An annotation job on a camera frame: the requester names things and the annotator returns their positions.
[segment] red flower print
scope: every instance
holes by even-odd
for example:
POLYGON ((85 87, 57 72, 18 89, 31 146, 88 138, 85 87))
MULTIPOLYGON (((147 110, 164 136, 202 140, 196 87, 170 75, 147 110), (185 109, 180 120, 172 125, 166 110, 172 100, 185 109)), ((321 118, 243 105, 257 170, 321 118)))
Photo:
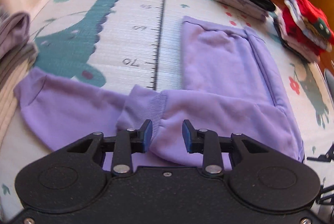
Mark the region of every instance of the red flower print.
POLYGON ((289 80, 290 80, 290 87, 292 88, 293 91, 297 93, 297 95, 299 95, 300 94, 299 84, 290 76, 289 76, 289 80))

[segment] screw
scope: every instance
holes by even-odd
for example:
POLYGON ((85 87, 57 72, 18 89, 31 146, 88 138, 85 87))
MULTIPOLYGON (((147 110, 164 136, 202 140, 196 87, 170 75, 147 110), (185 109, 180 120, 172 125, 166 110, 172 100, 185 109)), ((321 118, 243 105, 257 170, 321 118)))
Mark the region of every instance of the screw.
POLYGON ((30 218, 30 217, 27 217, 24 221, 23 221, 24 224, 35 224, 35 221, 30 218))
POLYGON ((117 165, 114 166, 114 171, 117 173, 127 173, 130 171, 130 167, 127 165, 117 165))
POLYGON ((217 174, 221 172, 223 169, 220 166, 217 165, 210 165, 205 168, 205 171, 210 174, 217 174))
POLYGON ((165 176, 165 177, 170 177, 171 175, 172 175, 171 172, 164 172, 164 173, 163 173, 163 176, 165 176))
POLYGON ((303 218, 301 221, 300 221, 300 224, 311 224, 312 221, 311 219, 309 218, 303 218))

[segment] black ruler line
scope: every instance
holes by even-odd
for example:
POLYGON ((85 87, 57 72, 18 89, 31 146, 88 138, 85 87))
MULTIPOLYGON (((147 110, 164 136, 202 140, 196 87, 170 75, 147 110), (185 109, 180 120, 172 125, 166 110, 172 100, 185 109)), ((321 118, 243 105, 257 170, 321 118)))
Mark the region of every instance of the black ruler line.
POLYGON ((159 34, 158 34, 158 42, 157 42, 157 48, 155 57, 157 57, 157 60, 155 61, 155 69, 154 69, 154 77, 153 77, 153 90, 157 89, 157 79, 158 79, 158 67, 159 67, 159 54, 160 54, 160 44, 161 44, 161 36, 162 36, 162 24, 164 19, 164 13, 165 13, 165 5, 166 0, 161 1, 161 14, 160 14, 160 22, 159 22, 159 34))

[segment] purple sweatshirt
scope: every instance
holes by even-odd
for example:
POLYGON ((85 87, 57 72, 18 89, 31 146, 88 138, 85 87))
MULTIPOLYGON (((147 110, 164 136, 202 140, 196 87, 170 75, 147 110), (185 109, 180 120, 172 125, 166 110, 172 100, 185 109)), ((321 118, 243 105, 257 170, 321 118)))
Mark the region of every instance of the purple sweatshirt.
MULTIPOLYGON (((134 167, 200 167, 202 155, 188 154, 182 138, 182 121, 189 119, 195 128, 225 137, 243 133, 303 159, 303 142, 277 66, 252 29, 185 17, 182 69, 187 90, 158 93, 135 86, 125 96, 34 68, 15 95, 24 120, 53 150, 91 132, 114 136, 151 119, 150 152, 134 154, 134 167)), ((228 167, 228 157, 223 159, 228 167)))

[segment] play mat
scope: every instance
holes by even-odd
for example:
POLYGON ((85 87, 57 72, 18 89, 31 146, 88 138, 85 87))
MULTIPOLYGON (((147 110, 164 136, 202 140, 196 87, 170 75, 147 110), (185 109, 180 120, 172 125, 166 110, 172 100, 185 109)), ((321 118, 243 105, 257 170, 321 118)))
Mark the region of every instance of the play mat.
MULTIPOLYGON (((31 38, 40 50, 36 65, 122 93, 135 84, 158 91, 180 89, 180 28, 185 15, 255 29, 279 68, 305 156, 327 152, 334 139, 334 109, 318 66, 286 51, 269 32, 273 27, 213 0, 50 0, 31 25, 31 38)), ((16 110, 0 151, 0 198, 6 219, 21 210, 14 189, 17 172, 47 153, 16 110)), ((334 184, 333 163, 305 164, 325 186, 334 184)))

